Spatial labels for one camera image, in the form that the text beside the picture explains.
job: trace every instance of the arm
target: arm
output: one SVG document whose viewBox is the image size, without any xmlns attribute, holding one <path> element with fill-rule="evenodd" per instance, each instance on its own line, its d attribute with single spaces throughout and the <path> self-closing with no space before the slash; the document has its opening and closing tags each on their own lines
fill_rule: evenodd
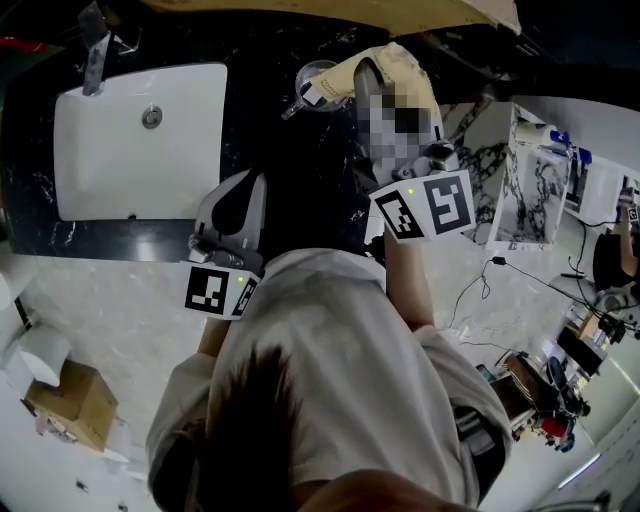
<svg viewBox="0 0 640 512">
<path fill-rule="evenodd" d="M 420 248 L 399 244 L 385 228 L 387 296 L 412 331 L 433 325 L 431 293 L 422 265 Z"/>
<path fill-rule="evenodd" d="M 206 354 L 211 357 L 218 357 L 222 343 L 227 336 L 231 322 L 229 320 L 217 320 L 215 318 L 207 318 L 204 326 L 204 332 L 200 339 L 198 347 L 199 354 Z"/>
<path fill-rule="evenodd" d="M 620 207 L 620 267 L 629 277 L 635 277 L 638 272 L 638 258 L 633 255 L 629 208 L 626 205 Z"/>
</svg>

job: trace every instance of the white box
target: white box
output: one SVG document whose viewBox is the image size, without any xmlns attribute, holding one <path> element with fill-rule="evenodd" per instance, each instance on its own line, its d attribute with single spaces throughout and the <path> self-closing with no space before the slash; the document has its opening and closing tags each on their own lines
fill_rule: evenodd
<svg viewBox="0 0 640 512">
<path fill-rule="evenodd" d="M 397 181 L 369 197 L 399 243 L 435 240 L 476 226 L 466 170 Z"/>
<path fill-rule="evenodd" d="M 239 319 L 261 281 L 248 270 L 216 267 L 212 263 L 181 265 L 185 271 L 184 307 L 222 320 Z"/>
</svg>

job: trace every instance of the clear plastic cup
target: clear plastic cup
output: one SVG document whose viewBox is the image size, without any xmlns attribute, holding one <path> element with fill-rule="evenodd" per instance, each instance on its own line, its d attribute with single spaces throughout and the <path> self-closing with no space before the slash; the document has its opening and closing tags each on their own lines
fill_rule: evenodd
<svg viewBox="0 0 640 512">
<path fill-rule="evenodd" d="M 327 101 L 324 98 L 320 98 L 318 103 L 314 105 L 303 97 L 312 87 L 310 82 L 311 78 L 335 65 L 336 63 L 331 60 L 314 60 L 298 71 L 298 75 L 296 76 L 296 101 L 282 113 L 282 119 L 286 121 L 301 109 L 309 110 L 310 112 L 333 112 L 345 104 L 347 98 L 339 98 L 334 101 Z"/>
</svg>

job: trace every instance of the wooden surface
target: wooden surface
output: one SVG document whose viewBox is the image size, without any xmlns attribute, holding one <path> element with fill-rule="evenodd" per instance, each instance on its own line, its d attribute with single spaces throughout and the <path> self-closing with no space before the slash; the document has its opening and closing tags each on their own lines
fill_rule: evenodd
<svg viewBox="0 0 640 512">
<path fill-rule="evenodd" d="M 141 0 L 157 11 L 263 9 L 365 23 L 392 35 L 436 28 L 498 23 L 519 32 L 512 0 Z"/>
</svg>

